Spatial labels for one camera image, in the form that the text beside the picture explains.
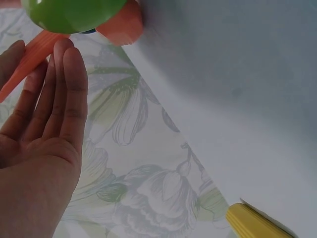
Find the fingernail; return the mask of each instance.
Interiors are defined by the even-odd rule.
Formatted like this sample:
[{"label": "fingernail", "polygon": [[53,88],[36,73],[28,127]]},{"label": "fingernail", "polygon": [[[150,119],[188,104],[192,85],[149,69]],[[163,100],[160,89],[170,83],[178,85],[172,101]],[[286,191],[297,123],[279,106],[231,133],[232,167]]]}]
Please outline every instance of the fingernail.
[{"label": "fingernail", "polygon": [[12,49],[12,48],[14,48],[14,47],[16,47],[16,46],[18,46],[18,45],[20,45],[20,44],[24,44],[24,41],[23,40],[18,40],[18,41],[16,41],[16,42],[14,42],[10,47],[9,47],[9,49]]}]

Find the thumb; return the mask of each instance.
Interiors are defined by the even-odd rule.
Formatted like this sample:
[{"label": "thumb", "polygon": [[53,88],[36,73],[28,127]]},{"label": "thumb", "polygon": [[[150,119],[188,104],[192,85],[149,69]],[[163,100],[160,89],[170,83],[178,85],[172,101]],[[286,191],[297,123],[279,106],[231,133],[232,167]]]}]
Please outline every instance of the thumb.
[{"label": "thumb", "polygon": [[0,89],[10,79],[18,67],[25,50],[24,41],[19,40],[0,55]]}]

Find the blue object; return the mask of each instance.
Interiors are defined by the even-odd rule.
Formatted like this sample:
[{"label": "blue object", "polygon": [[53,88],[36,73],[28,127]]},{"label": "blue object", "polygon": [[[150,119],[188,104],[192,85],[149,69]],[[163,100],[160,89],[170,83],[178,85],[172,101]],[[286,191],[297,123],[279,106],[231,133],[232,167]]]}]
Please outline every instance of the blue object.
[{"label": "blue object", "polygon": [[91,33],[95,33],[95,32],[96,32],[95,29],[91,29],[89,31],[81,32],[81,34],[91,34]]}]

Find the white surface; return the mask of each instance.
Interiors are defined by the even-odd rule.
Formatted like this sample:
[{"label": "white surface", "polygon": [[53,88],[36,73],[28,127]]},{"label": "white surface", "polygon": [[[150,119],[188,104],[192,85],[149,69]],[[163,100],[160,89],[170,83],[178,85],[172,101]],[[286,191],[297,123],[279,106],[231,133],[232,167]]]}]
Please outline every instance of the white surface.
[{"label": "white surface", "polygon": [[227,201],[315,237],[316,2],[141,2],[125,51]]}]

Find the toy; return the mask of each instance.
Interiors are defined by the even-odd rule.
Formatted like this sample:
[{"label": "toy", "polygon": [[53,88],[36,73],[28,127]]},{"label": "toy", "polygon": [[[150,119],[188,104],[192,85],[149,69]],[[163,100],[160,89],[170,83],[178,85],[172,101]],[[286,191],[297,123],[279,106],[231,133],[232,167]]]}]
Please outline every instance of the toy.
[{"label": "toy", "polygon": [[135,0],[21,0],[31,20],[43,28],[25,47],[20,65],[0,91],[0,103],[42,61],[54,44],[74,33],[99,32],[114,45],[130,45],[143,32]]}]

